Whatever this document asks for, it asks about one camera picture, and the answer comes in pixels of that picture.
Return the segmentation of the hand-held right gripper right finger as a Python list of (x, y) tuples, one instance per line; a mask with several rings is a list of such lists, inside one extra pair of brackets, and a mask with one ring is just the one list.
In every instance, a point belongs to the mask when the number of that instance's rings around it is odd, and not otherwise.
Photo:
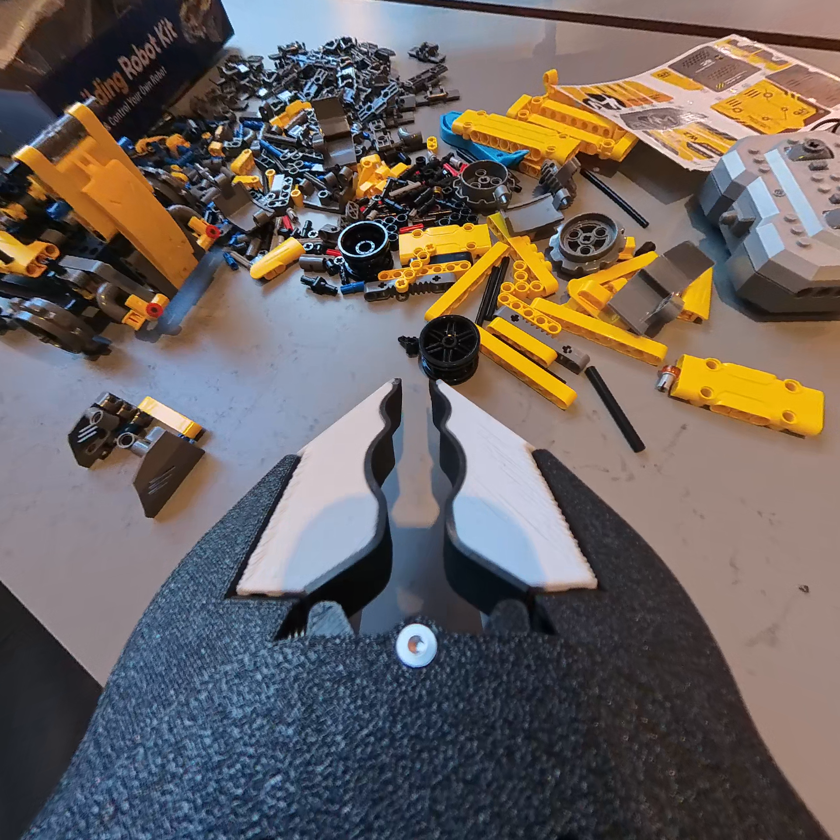
[(442, 381), (431, 381), (440, 464), (452, 486), (444, 567), (462, 596), (594, 590), (597, 580), (535, 448)]

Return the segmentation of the small grey toy connector piece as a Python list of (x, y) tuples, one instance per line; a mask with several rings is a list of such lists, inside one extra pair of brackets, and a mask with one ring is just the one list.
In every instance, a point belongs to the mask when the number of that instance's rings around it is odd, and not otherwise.
[(147, 518), (161, 512), (205, 454), (199, 445), (162, 427), (136, 437), (129, 451), (140, 457), (133, 487)]

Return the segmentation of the short yellow toy beam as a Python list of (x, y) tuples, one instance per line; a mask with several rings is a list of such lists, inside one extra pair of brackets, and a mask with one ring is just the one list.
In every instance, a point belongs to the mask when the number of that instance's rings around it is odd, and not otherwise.
[(151, 396), (147, 395), (140, 402), (138, 408), (142, 413), (150, 415), (159, 424), (192, 442), (200, 439), (205, 432), (201, 424), (194, 422)]

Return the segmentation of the grey toy plate with blue pins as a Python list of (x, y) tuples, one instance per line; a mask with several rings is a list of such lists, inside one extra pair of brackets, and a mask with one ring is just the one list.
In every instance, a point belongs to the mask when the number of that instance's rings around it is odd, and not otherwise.
[(117, 445), (118, 436), (133, 423), (139, 408), (105, 392), (89, 405), (70, 430), (67, 441), (76, 463), (89, 469), (105, 459)]

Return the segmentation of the grey desk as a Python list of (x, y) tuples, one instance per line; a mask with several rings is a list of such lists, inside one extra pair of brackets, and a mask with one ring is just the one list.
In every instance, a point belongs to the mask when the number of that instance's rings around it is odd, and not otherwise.
[[(231, 45), (352, 35), (396, 51), (430, 40), (468, 109), (501, 112), (556, 68), (573, 84), (631, 77), (704, 41), (743, 34), (838, 74), (838, 12), (792, 2), (499, 2), (489, 12), (394, 2), (226, 2)], [(221, 265), (181, 328), (110, 332), (88, 362), (22, 332), (2, 346), (2, 581), (104, 681), (179, 559), (278, 459), (400, 376), (402, 437), (385, 485), (395, 570), (364, 612), (377, 632), (423, 611), (477, 627), (445, 586), (436, 538), (447, 483), (426, 380), (396, 346), (429, 297), (366, 304), (319, 297), (286, 275), (266, 287)], [(586, 380), (565, 413), (491, 362), (463, 390), (551, 449), (654, 547), (707, 620), (773, 756), (838, 837), (838, 323), (756, 322), (716, 299), (706, 323), (673, 324), (672, 354), (714, 355), (826, 394), (813, 439), (751, 427), (656, 393), (655, 368), (594, 347), (596, 367), (646, 444), (632, 454)], [(155, 520), (131, 457), (86, 470), (66, 435), (102, 391), (156, 396), (208, 428), (207, 456)]]

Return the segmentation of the black toy axle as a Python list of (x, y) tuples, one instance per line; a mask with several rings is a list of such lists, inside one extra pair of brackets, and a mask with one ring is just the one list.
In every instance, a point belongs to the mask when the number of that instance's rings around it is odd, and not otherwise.
[(601, 373), (595, 366), (589, 364), (584, 370), (584, 375), (601, 399), (604, 408), (609, 413), (629, 447), (635, 454), (644, 452), (646, 449), (645, 443), (607, 386)]
[(641, 228), (649, 228), (649, 222), (644, 215), (642, 215), (636, 208), (630, 204), (626, 199), (621, 197), (619, 193), (615, 192), (602, 178), (592, 171), (581, 169), (579, 174), (588, 183), (592, 184), (599, 192), (609, 198), (617, 207), (619, 207), (627, 216)]

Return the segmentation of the black spoked toy wheel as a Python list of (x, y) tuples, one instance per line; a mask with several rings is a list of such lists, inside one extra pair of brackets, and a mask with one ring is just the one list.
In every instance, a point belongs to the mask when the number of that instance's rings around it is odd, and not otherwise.
[(419, 365), (428, 378), (448, 385), (463, 384), (478, 367), (479, 328), (458, 314), (433, 318), (419, 334), (418, 351)]

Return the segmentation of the long yellow holed toy block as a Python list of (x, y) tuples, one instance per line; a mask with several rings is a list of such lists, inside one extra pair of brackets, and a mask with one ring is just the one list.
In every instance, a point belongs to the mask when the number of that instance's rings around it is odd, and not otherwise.
[(823, 392), (714, 358), (680, 356), (659, 371), (656, 389), (713, 413), (798, 437), (819, 435), (824, 426)]

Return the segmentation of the yellow curved toy panel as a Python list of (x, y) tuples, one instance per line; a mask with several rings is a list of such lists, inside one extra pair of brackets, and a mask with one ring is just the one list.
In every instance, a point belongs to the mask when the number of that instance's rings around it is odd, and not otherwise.
[(288, 237), (277, 247), (253, 262), (249, 269), (250, 276), (259, 282), (271, 281), (283, 274), (289, 266), (306, 255), (305, 246), (294, 237)]

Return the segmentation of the grey toy panel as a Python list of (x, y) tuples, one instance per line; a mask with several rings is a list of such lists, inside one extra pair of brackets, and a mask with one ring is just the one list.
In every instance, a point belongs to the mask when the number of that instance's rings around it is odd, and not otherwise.
[(613, 294), (606, 309), (636, 335), (655, 338), (678, 318), (685, 303), (681, 293), (714, 262), (685, 241), (659, 255)]

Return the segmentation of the grey curved toy fender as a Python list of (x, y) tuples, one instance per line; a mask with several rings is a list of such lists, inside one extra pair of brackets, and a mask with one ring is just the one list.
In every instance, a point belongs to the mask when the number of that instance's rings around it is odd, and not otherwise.
[(564, 220), (564, 212), (555, 206), (554, 196), (543, 194), (516, 206), (509, 206), (501, 212), (507, 236), (529, 236), (541, 239), (551, 236), (552, 231)]

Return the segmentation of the yellow toy vehicle model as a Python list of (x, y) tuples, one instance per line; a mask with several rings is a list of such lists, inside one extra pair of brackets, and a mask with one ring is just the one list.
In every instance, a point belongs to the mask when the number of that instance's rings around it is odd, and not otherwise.
[(174, 178), (148, 178), (92, 99), (13, 154), (1, 211), (2, 335), (92, 359), (108, 326), (157, 322), (222, 234)]

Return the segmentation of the grey toy hub block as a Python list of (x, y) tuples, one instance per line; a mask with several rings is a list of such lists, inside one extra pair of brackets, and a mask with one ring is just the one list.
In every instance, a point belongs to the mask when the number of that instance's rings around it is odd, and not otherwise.
[(743, 310), (772, 321), (838, 320), (837, 119), (815, 130), (737, 141), (698, 193), (729, 258), (724, 273)]

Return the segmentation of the pile of small toy parts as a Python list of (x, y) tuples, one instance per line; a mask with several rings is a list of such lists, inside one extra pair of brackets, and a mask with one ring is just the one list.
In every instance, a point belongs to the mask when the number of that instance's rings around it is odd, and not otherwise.
[(344, 275), (337, 247), (344, 228), (385, 226), (393, 270), (403, 265), (399, 235), (410, 228), (485, 221), (454, 189), (473, 161), (410, 130), (418, 108), (459, 97), (443, 85), (444, 58), (428, 43), (409, 55), (429, 66), (407, 80), (393, 72), (391, 50), (353, 37), (315, 49), (293, 41), (267, 60), (229, 57), (188, 118), (121, 144), (151, 179), (168, 174), (220, 224), (232, 269), (249, 270), (294, 237), (307, 254), (273, 280), (299, 268), (316, 294), (386, 299), (371, 296), (373, 281)]

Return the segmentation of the dark blue robot kit box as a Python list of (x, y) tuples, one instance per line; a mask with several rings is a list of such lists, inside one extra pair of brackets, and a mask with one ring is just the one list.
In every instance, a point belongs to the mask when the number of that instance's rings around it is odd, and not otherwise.
[(218, 1), (2, 2), (2, 154), (88, 99), (137, 140), (233, 33)]

